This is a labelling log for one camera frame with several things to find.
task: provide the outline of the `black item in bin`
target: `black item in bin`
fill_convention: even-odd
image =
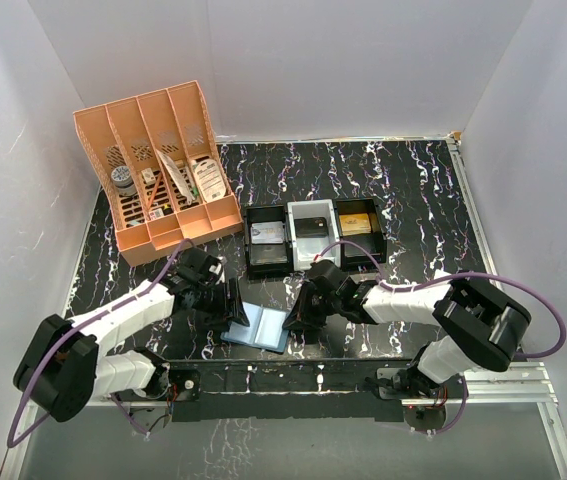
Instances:
[[[367,250],[378,263],[387,261],[387,232],[382,223],[381,209],[373,198],[353,198],[333,200],[336,225],[341,240],[356,243]],[[371,233],[343,235],[341,215],[366,213],[370,219]],[[341,269],[356,270],[358,267],[374,267],[372,261],[358,248],[352,245],[341,245]]]
[[[282,244],[252,244],[252,224],[282,222],[284,241]],[[287,225],[287,212],[283,205],[244,207],[245,263],[250,279],[282,277],[294,271],[292,245]]]

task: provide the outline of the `peach storage bin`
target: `peach storage bin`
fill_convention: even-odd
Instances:
[[[199,194],[188,205],[155,154],[163,152],[182,172],[189,168],[188,183],[196,183],[191,172],[197,161],[211,158],[221,167],[197,82],[80,110],[74,121],[110,203],[119,251],[131,266],[169,255],[184,237],[199,244],[242,230],[241,212],[222,168],[225,196],[206,202]],[[121,196],[114,186],[111,173],[121,165],[130,169],[136,195]],[[143,180],[147,168],[155,178],[161,174],[157,188],[156,182]],[[168,213],[151,216],[157,208]]]

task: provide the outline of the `yellow package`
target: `yellow package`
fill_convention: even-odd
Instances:
[[[370,217],[367,213],[339,215],[339,218],[341,220],[341,231],[343,235],[360,235],[372,232]]]

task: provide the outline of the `gray floor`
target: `gray floor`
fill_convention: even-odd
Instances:
[[[20,478],[559,476],[536,405],[475,404],[452,430],[432,441],[365,419],[252,419],[170,424],[146,442],[133,436],[115,408],[92,407],[66,424],[45,423],[34,434]]]

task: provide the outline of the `metal frame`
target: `metal frame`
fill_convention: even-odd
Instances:
[[[474,198],[470,191],[470,185],[465,172],[465,163],[463,162],[461,152],[459,151],[459,144],[451,136],[446,137],[445,140],[447,142],[450,156],[452,157],[454,171],[456,172],[459,180],[463,199],[465,200],[465,205],[470,215],[470,221],[472,222],[472,228],[474,229],[476,240],[479,244],[485,268],[488,273],[496,275],[496,265],[494,264],[494,259],[490,252],[490,247],[488,246],[485,231],[483,230],[483,225],[481,224],[476,204],[474,203]],[[552,384],[549,376],[547,376],[547,382],[551,387]],[[541,420],[543,421],[545,434],[550,444],[550,448],[552,449],[556,468],[558,469],[561,479],[567,479],[567,436],[565,434],[565,429],[563,428],[563,423],[561,422],[561,417],[559,416],[556,399],[552,402],[538,402],[537,406],[539,408]]]
[[[481,224],[476,204],[470,191],[469,182],[465,172],[465,165],[459,151],[458,143],[452,136],[432,136],[432,137],[347,137],[333,139],[306,139],[293,140],[294,142],[326,142],[326,141],[409,141],[409,140],[444,140],[447,143],[454,171],[459,180],[459,186],[465,201],[472,228],[477,238],[481,257],[489,273],[496,274],[496,266],[490,252],[485,231]],[[237,143],[237,140],[221,140],[222,143]],[[240,143],[266,143],[264,141],[240,142]],[[80,254],[77,259],[76,269],[78,269]],[[554,460],[561,479],[567,479],[567,436],[563,429],[563,424],[558,413],[556,395],[549,379],[545,365],[542,362],[513,363],[507,372],[494,373],[487,371],[470,371],[465,373],[468,383],[470,398],[468,403],[522,403],[535,402],[539,408],[539,414],[545,428],[545,433],[552,450]],[[325,392],[305,392],[305,394],[325,395]],[[423,400],[406,399],[403,405],[419,405]],[[460,403],[458,399],[450,399],[448,403]],[[107,406],[114,407],[109,401],[91,401],[88,406]],[[134,407],[164,407],[163,402],[133,402]],[[35,420],[38,407],[30,403],[26,414],[21,421],[19,431],[29,427]],[[0,473],[0,480],[17,480],[25,458],[28,447],[28,440],[21,443],[16,448],[8,450]]]

